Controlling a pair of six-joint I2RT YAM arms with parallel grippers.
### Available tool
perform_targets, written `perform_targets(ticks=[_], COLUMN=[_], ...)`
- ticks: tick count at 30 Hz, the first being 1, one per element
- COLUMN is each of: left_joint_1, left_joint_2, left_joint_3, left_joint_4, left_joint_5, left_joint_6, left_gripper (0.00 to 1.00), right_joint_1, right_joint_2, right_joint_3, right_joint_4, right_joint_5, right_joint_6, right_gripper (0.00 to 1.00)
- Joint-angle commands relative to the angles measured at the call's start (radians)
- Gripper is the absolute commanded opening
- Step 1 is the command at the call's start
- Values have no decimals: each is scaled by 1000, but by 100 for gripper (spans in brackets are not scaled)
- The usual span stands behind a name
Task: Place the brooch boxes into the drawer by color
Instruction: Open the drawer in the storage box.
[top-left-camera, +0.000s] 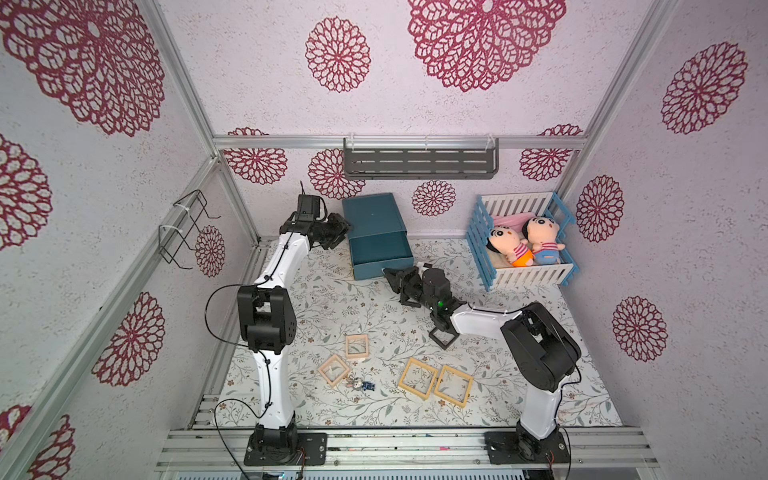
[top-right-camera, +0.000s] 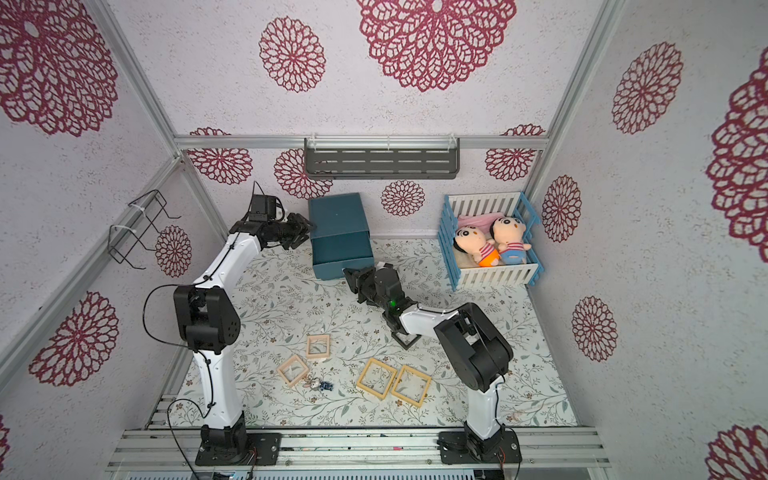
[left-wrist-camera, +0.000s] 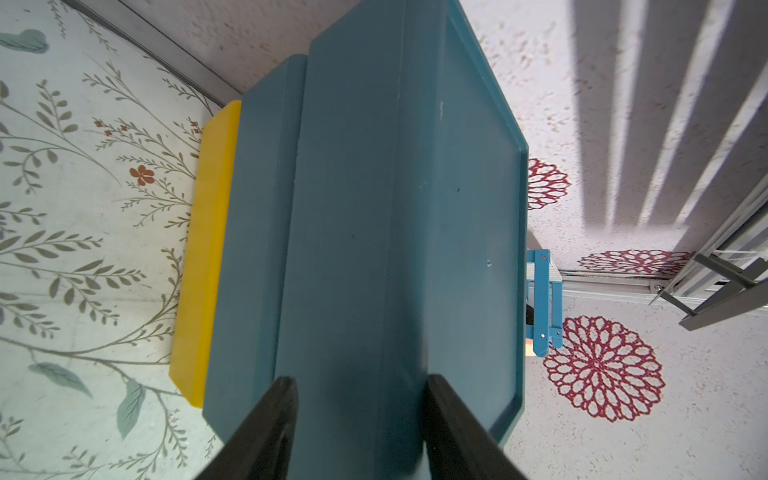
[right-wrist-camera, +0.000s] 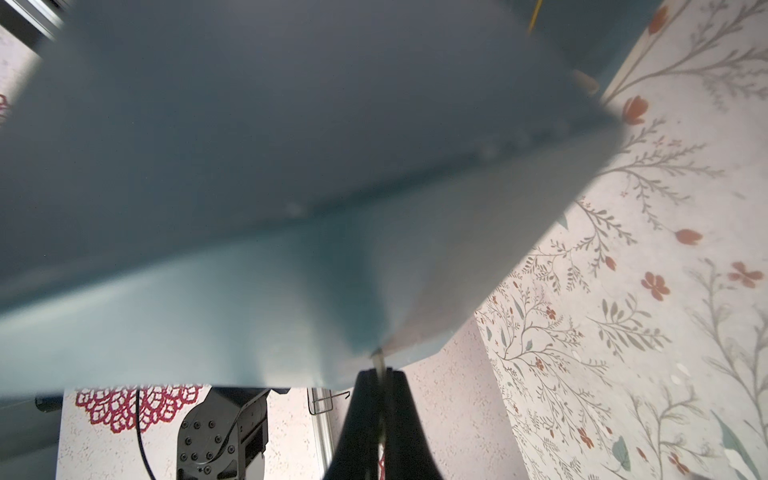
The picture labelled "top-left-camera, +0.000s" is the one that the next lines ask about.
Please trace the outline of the black brooch box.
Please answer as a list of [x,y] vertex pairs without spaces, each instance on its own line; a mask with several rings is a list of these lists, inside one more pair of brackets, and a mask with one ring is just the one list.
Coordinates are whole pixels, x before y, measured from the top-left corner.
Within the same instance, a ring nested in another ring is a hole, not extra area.
[[460,334],[453,329],[440,330],[434,327],[428,334],[429,338],[442,350],[448,350],[459,338]]

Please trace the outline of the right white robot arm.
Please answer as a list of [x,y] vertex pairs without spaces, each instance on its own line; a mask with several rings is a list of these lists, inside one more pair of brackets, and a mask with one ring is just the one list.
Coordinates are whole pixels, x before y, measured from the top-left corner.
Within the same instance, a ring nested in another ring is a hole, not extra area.
[[443,270],[429,264],[385,268],[383,274],[399,302],[429,310],[429,337],[446,350],[462,335],[504,341],[527,381],[526,397],[512,432],[484,434],[493,465],[572,464],[570,437],[559,426],[563,387],[572,385],[581,350],[577,342],[539,302],[517,310],[473,307],[453,295]]

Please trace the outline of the teal three-drawer cabinet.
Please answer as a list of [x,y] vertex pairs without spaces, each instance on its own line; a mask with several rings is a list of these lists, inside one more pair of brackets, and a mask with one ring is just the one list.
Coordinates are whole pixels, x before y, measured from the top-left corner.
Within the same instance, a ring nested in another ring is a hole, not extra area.
[[351,225],[347,238],[355,280],[383,275],[383,270],[414,265],[407,228],[392,193],[357,196],[342,201]]

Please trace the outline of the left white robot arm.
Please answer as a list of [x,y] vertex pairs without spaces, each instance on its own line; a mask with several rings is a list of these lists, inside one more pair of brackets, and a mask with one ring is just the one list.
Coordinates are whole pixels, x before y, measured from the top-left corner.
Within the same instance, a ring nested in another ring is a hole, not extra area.
[[237,403],[253,418],[242,461],[238,467],[296,465],[302,469],[325,463],[327,435],[299,431],[290,396],[287,347],[298,331],[298,320],[289,287],[299,266],[318,245],[329,250],[338,246],[350,228],[339,214],[322,219],[318,213],[293,213],[280,229],[275,250],[259,279],[238,284],[236,295],[239,341],[216,340],[245,348],[256,361],[259,393],[257,403],[240,398],[218,401],[213,408],[214,428],[221,430],[218,414],[223,406]]

